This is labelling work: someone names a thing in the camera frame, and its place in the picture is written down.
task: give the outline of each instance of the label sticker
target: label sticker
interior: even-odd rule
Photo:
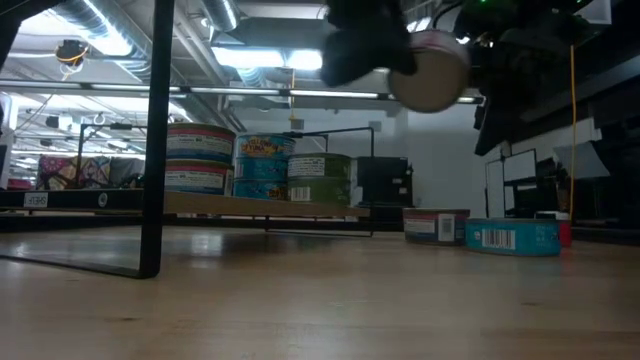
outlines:
[[[108,201],[109,201],[109,195],[107,195],[106,193],[102,193],[98,197],[98,206],[105,207],[107,206]]]
[[[443,242],[451,242],[455,239],[456,216],[453,214],[438,215],[438,240]]]
[[[289,176],[324,176],[324,158],[296,158],[289,160]]]
[[[404,230],[422,234],[435,234],[436,222],[435,220],[406,219],[404,221]]]
[[[231,155],[233,143],[213,136],[194,134],[171,134],[167,138],[167,150],[206,150]]]
[[[233,170],[227,170],[227,176],[224,179],[224,196],[231,196],[233,192]]]
[[[220,188],[224,185],[224,175],[202,171],[167,171],[167,186]]]
[[[49,204],[49,193],[26,193],[24,194],[24,207],[26,208],[46,208]]]
[[[311,201],[311,188],[293,188],[290,192],[291,201]]]

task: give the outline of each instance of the can label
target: can label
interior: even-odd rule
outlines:
[[[239,156],[288,158],[293,154],[296,142],[276,136],[256,135],[238,138]]]
[[[234,196],[263,200],[287,200],[287,184],[268,181],[236,181]]]
[[[324,176],[324,158],[295,158],[289,160],[289,177]]]
[[[229,161],[233,137],[202,129],[170,129],[167,138],[168,158],[196,158]]]
[[[306,186],[289,189],[289,199],[290,201],[311,201],[311,188]]]
[[[460,243],[464,241],[466,216],[455,214],[405,215],[407,240]]]
[[[474,222],[467,224],[470,249],[519,256],[555,256],[561,251],[558,224]]]
[[[214,195],[231,195],[233,170],[207,166],[173,166],[165,172],[165,188]]]
[[[241,158],[236,160],[236,179],[287,180],[287,161],[276,159]]]

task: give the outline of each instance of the white panel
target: white panel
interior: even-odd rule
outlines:
[[[504,180],[518,180],[536,176],[536,158],[533,151],[511,156],[504,162]]]
[[[502,163],[496,161],[487,165],[487,199],[489,202],[489,217],[504,217],[504,181],[502,178]]]
[[[593,0],[577,14],[592,24],[611,25],[611,0]]]

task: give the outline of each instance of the ductwork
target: ductwork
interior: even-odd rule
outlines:
[[[107,39],[111,38],[111,40],[114,40],[114,46],[117,44],[123,45],[122,39],[124,39],[131,47],[129,57],[140,60],[118,61],[116,63],[141,82],[145,84],[150,82],[151,61],[149,59],[151,59],[151,39],[147,37],[115,1],[67,0],[52,10],[57,16],[82,29],[81,33],[83,33],[85,40],[93,47],[105,53],[105,55],[116,55],[106,53],[105,47],[108,47],[110,42]],[[173,67],[171,69],[171,83],[173,85],[185,83],[185,79]],[[188,95],[184,99],[174,99],[172,101],[180,105],[199,122],[220,122],[219,119],[212,116],[212,110],[206,102],[196,95]],[[219,123],[219,125],[226,126],[224,122]]]
[[[233,0],[202,0],[209,24],[217,31],[229,32],[240,23],[240,11]]]
[[[267,87],[267,79],[260,68],[236,69],[247,87]]]

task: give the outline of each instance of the white wall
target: white wall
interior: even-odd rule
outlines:
[[[485,217],[485,164],[499,158],[499,150],[484,157],[474,154],[479,134],[473,128],[474,113],[470,105],[432,115],[409,112],[416,206],[470,209],[472,217]]]
[[[439,114],[418,114],[406,110],[396,118],[384,111],[296,110],[305,120],[304,131],[366,127],[381,121],[376,133],[376,156],[408,157],[413,165],[414,204],[425,208],[470,209],[472,216],[485,216],[485,164],[499,158],[495,149],[485,157],[474,154],[478,130],[473,128],[475,106],[456,105]],[[263,113],[236,109],[249,132],[291,131],[288,110]],[[369,155],[366,132],[332,135],[331,152],[352,157]],[[297,152],[318,152],[311,141],[298,143]]]
[[[602,135],[600,130],[595,129],[593,118],[581,120],[576,124],[576,144],[600,139]],[[573,127],[567,126],[515,143],[511,145],[511,149],[514,154],[535,149],[540,161],[553,157],[554,147],[571,145],[572,142]]]

